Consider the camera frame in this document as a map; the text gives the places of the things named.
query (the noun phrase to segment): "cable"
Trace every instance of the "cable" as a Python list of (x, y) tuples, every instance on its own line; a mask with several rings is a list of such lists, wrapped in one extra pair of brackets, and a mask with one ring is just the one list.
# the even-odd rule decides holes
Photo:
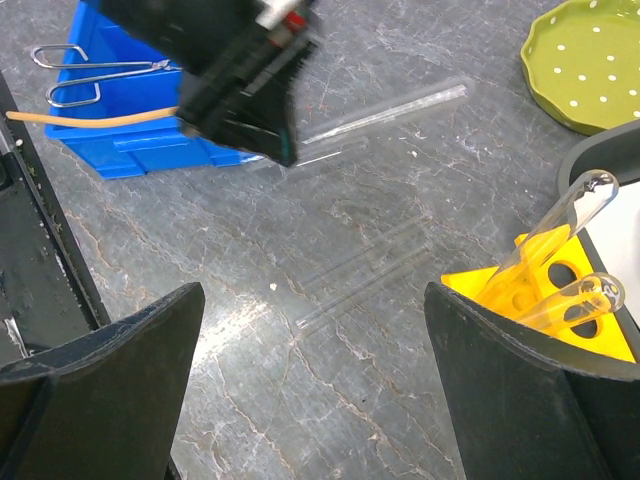
[(160, 118), (172, 117), (173, 115), (175, 115), (176, 110), (177, 107), (161, 108), (160, 110), (151, 110), (149, 112), (136, 113), (135, 115), (101, 118), (97, 120), (54, 117), (52, 115), (41, 115), (39, 113), (28, 112), (7, 112), (7, 118), (9, 120), (16, 120), (20, 122), (48, 123), (49, 125), (58, 125), (60, 127), (112, 128), (122, 127), (124, 125), (133, 125), (134, 123), (148, 122), (150, 120), (158, 120)]

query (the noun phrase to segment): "blue plastic container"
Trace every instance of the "blue plastic container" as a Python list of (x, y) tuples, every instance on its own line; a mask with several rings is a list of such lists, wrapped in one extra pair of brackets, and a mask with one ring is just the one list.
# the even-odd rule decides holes
[[(160, 61), (164, 57), (120, 27), (80, 2), (69, 43), (80, 45), (91, 63), (113, 61)], [(80, 63), (69, 51), (64, 63)], [(122, 69), (63, 70), (58, 81), (84, 78)], [(52, 108), (51, 115), (96, 119), (173, 107), (178, 104), (182, 73), (160, 71), (100, 82), (102, 99), (93, 105)], [(55, 100), (62, 103), (95, 96), (93, 84), (63, 88)], [(214, 165), (226, 167), (248, 161), (253, 155), (214, 145), (201, 138), (187, 138), (178, 121), (166, 118), (117, 128), (83, 129), (48, 125), (46, 135), (60, 140), (104, 178), (144, 175), (155, 170)]]

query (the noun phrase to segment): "gray marble surface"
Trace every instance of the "gray marble surface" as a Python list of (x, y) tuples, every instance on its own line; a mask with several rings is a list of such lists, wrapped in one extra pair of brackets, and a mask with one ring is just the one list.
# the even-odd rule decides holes
[[(105, 182), (31, 128), (113, 318), (204, 285), (173, 449), (185, 479), (464, 478), (423, 292), (503, 258), (554, 201), (580, 137), (533, 103), (518, 52), (557, 3), (321, 1), (326, 47), (299, 80), (303, 129), (458, 75), (477, 91), (316, 175)], [(23, 110), (45, 111), (54, 80), (29, 49), (64, 42), (74, 8), (0, 0), (0, 68)]]

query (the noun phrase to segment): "metal tongs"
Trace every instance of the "metal tongs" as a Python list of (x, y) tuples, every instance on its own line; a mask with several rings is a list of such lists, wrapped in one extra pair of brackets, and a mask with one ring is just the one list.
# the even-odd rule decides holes
[[(53, 64), (49, 63), (44, 59), (38, 57), (38, 54), (43, 51), (51, 51), (51, 50), (75, 50), (80, 54), (82, 59), (87, 63), (71, 63), (71, 64)], [(69, 80), (66, 82), (59, 82), (50, 87), (45, 94), (47, 98), (47, 102), (53, 107), (57, 108), (70, 108), (70, 107), (81, 107), (84, 105), (92, 105), (97, 103), (102, 98), (102, 93), (100, 91), (99, 82), (104, 80), (110, 80), (113, 78), (123, 78), (129, 77), (133, 75), (143, 75), (146, 73), (158, 72), (161, 70), (164, 71), (172, 71), (172, 70), (181, 70), (180, 67), (174, 66), (171, 64), (169, 59), (161, 60), (159, 62), (148, 62), (148, 61), (140, 61), (140, 62), (104, 62), (104, 63), (88, 63), (89, 56), (86, 54), (84, 49), (80, 45), (74, 44), (60, 44), (60, 45), (41, 45), (39, 47), (35, 47), (31, 50), (31, 60), (33, 62), (42, 67), (49, 70), (79, 70), (79, 69), (87, 69), (87, 68), (138, 68), (138, 70), (128, 70), (126, 72), (118, 72), (118, 73), (107, 73), (104, 75), (96, 75), (94, 77), (86, 77), (79, 78), (77, 80)], [(73, 85), (83, 85), (85, 83), (93, 83), (95, 88), (95, 96), (93, 98), (87, 100), (80, 100), (77, 102), (67, 102), (60, 103), (56, 102), (53, 99), (53, 95), (56, 90), (60, 90), (61, 88), (71, 87)]]

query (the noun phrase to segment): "robotic arm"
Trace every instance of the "robotic arm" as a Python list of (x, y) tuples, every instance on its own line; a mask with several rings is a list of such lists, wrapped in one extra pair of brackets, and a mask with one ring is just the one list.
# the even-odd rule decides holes
[(186, 135), (297, 161), (291, 84), (319, 44), (314, 0), (84, 0), (180, 64)]

